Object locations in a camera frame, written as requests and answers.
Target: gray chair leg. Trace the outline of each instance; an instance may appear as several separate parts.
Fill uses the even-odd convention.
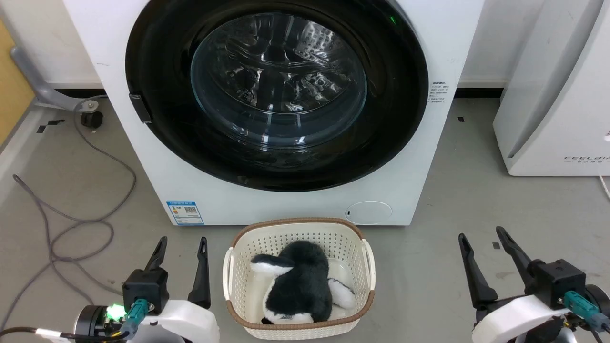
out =
[[[38,99],[37,105],[55,107],[73,112],[94,113],[97,111],[99,103],[95,100],[72,98],[59,93],[49,86],[42,78],[25,51],[19,46],[14,46],[10,50],[10,56],[25,76]]]

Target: teal connector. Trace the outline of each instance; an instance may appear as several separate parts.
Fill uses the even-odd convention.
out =
[[[610,319],[603,313],[600,313],[600,309],[585,299],[582,295],[568,291],[564,295],[564,306],[576,314],[578,317],[584,319],[591,329],[602,332],[604,326],[610,327]]]
[[[148,301],[145,299],[138,299],[131,306],[131,309],[125,316],[125,323],[121,326],[121,332],[129,332],[129,335],[125,337],[125,340],[130,340],[135,336],[138,331],[138,326],[142,323],[142,320],[148,314]]]

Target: black cable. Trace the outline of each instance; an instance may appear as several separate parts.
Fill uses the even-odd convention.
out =
[[[0,337],[5,336],[9,333],[16,333],[16,332],[29,332],[29,333],[36,333],[36,328],[32,328],[32,327],[14,327],[14,328],[8,328],[6,330],[2,330],[0,331]]]
[[[32,327],[8,328],[6,330],[0,331],[0,337],[5,336],[9,333],[17,333],[17,332],[35,334],[37,330],[38,330],[37,328],[32,328]],[[87,336],[85,334],[73,334],[73,333],[67,333],[67,332],[62,332],[59,334],[59,336],[63,337],[63,338],[67,338],[67,339],[79,339],[79,340],[89,341],[89,342],[115,342],[115,341],[120,341],[123,338],[129,336],[129,332],[126,331],[124,333],[121,333],[118,336],[110,336],[110,337]]]
[[[68,339],[82,339],[83,341],[90,342],[114,342],[121,341],[123,338],[129,336],[129,331],[125,331],[118,336],[109,336],[109,337],[95,337],[95,336],[87,336],[83,334],[73,334],[73,333],[65,333],[62,332],[60,337],[68,338]]]
[[[81,105],[83,103],[85,103],[88,100],[91,99],[96,99],[96,98],[105,98],[106,96],[94,96],[88,99],[83,99],[77,106],[75,106],[75,109],[81,108]],[[110,217],[111,215],[113,215],[123,204],[125,204],[125,201],[127,201],[127,199],[129,198],[129,196],[131,195],[131,193],[134,191],[136,182],[137,182],[137,178],[135,175],[135,171],[128,166],[125,162],[119,160],[118,158],[110,155],[109,153],[103,151],[102,149],[99,149],[98,147],[94,146],[91,142],[89,142],[89,140],[83,135],[83,133],[81,132],[81,130],[78,127],[78,123],[77,123],[77,116],[80,113],[76,113],[74,114],[73,117],[73,124],[74,127],[76,129],[76,132],[79,134],[79,136],[85,141],[85,143],[87,143],[87,145],[89,145],[91,148],[93,148],[94,150],[96,150],[97,152],[105,155],[106,157],[110,158],[111,160],[119,163],[120,165],[122,165],[133,177],[133,181],[132,184],[129,188],[129,190],[127,191],[127,194],[122,198],[122,200],[118,203],[118,205],[116,205],[112,210],[110,210],[108,213],[100,216],[99,218],[93,218],[93,219],[80,219],[80,218],[76,218],[76,217],[72,217],[68,214],[63,213],[62,211],[54,208],[53,206],[49,205],[47,202],[45,202],[44,200],[42,200],[41,198],[39,198],[36,194],[34,194],[34,191],[32,189],[30,189],[30,187],[17,175],[13,175],[13,179],[15,180],[15,182],[17,182],[17,184],[19,186],[21,186],[21,188],[23,188],[32,198],[32,200],[34,201],[34,204],[36,205],[36,207],[38,208],[38,211],[40,213],[40,215],[42,216],[43,219],[43,223],[45,226],[45,234],[46,234],[46,245],[47,245],[47,250],[48,250],[48,263],[43,266],[36,274],[34,274],[34,276],[28,281],[26,282],[25,286],[23,286],[23,288],[19,291],[19,293],[17,293],[17,296],[13,299],[13,302],[11,303],[11,305],[9,306],[9,310],[6,312],[6,315],[4,316],[4,319],[2,320],[2,324],[0,325],[0,330],[4,330],[4,328],[6,327],[7,322],[9,321],[9,317],[12,314],[12,312],[15,310],[15,306],[17,305],[17,303],[19,302],[19,299],[21,299],[21,297],[23,296],[23,294],[25,293],[25,291],[38,279],[38,277],[49,267],[51,267],[53,269],[53,272],[68,286],[70,287],[73,291],[75,291],[76,293],[78,293],[81,297],[85,298],[86,301],[90,304],[93,305],[93,300],[91,299],[91,297],[89,297],[89,295],[87,295],[83,290],[81,290],[80,288],[76,287],[73,283],[71,283],[70,281],[68,281],[56,268],[56,263],[57,262],[69,262],[74,264],[76,267],[78,267],[78,269],[81,270],[81,272],[83,272],[85,274],[85,276],[87,278],[89,278],[92,282],[94,282],[95,284],[97,284],[100,288],[105,289],[109,292],[112,292],[114,294],[117,295],[122,295],[123,293],[120,291],[117,291],[109,286],[106,286],[105,284],[103,284],[102,282],[98,281],[96,278],[94,278],[93,276],[91,276],[91,274],[89,274],[79,263],[79,261],[83,261],[84,259],[88,259],[90,257],[93,257],[97,254],[99,254],[100,252],[102,252],[104,249],[106,249],[110,243],[112,243],[112,239],[114,238],[114,227],[106,221],[106,219],[108,219],[108,217]],[[66,229],[64,229],[63,231],[61,231],[55,238],[51,239],[51,233],[49,230],[49,220],[46,216],[46,213],[43,209],[43,206],[46,206],[48,209],[52,210],[53,212],[61,215],[62,217],[65,217],[67,219],[73,220],[75,221],[74,224],[70,225],[69,227],[67,227]],[[87,223],[100,223],[105,225],[108,230],[110,231],[110,237],[108,238],[108,240],[102,244],[102,246],[95,250],[92,253],[86,254],[84,256],[78,256],[78,257],[68,257],[68,256],[61,256],[58,255],[54,249],[55,244],[57,243],[57,241],[63,237],[63,235],[65,235],[66,233],[68,233],[69,231],[72,231],[78,227],[80,227],[83,224],[87,224]]]
[[[591,329],[591,334],[593,334],[593,337],[595,338],[595,340],[597,341],[597,343],[604,343],[601,338],[600,335],[593,329]]]

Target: brown basket rim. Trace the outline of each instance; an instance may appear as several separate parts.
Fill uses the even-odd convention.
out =
[[[297,223],[332,223],[332,224],[341,224],[352,229],[360,239],[364,238],[362,231],[354,224],[348,222],[347,220],[340,218],[292,218],[292,219],[277,219],[277,220],[269,220],[267,222],[260,222],[252,225],[246,226],[241,232],[237,234],[237,236],[233,239],[231,243],[231,247],[235,248],[237,245],[237,241],[242,238],[246,233],[254,230],[263,228],[266,226],[276,226],[276,225],[284,225],[284,224],[297,224]]]
[[[358,238],[360,238],[360,240],[364,239],[364,235],[362,234],[362,231],[356,225],[354,225],[344,219],[340,219],[340,218],[291,218],[291,219],[269,220],[267,222],[261,222],[261,223],[248,225],[241,232],[239,232],[239,234],[235,237],[235,239],[233,240],[233,243],[231,244],[231,248],[235,248],[239,239],[249,231],[252,231],[252,230],[258,229],[258,228],[262,228],[262,227],[266,227],[266,226],[275,226],[275,225],[293,224],[293,223],[341,224],[341,225],[345,225],[345,226],[349,227],[350,229],[352,229],[358,235]],[[354,322],[354,321],[362,318],[362,316],[364,316],[364,314],[366,314],[368,312],[368,310],[371,308],[371,305],[373,304],[374,297],[375,297],[375,291],[370,291],[368,293],[367,302],[364,304],[362,309],[360,311],[358,311],[358,313],[353,314],[352,316],[341,318],[341,319],[329,320],[326,322],[317,322],[317,323],[308,323],[308,324],[276,325],[276,324],[251,323],[247,320],[244,320],[237,314],[237,312],[235,311],[235,308],[233,308],[233,304],[231,303],[230,300],[226,301],[226,306],[227,306],[227,310],[229,311],[231,317],[233,317],[233,319],[239,325],[241,325],[245,328],[254,329],[254,330],[306,330],[306,329],[333,327],[336,325],[342,325],[342,324]]]

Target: penguin plush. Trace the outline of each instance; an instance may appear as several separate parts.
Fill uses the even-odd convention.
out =
[[[342,309],[356,305],[356,296],[350,288],[328,278],[328,258],[315,243],[297,240],[288,244],[279,256],[256,255],[251,268],[255,273],[273,277],[263,297],[263,324],[324,322],[331,315],[336,319],[337,313],[345,313]]]

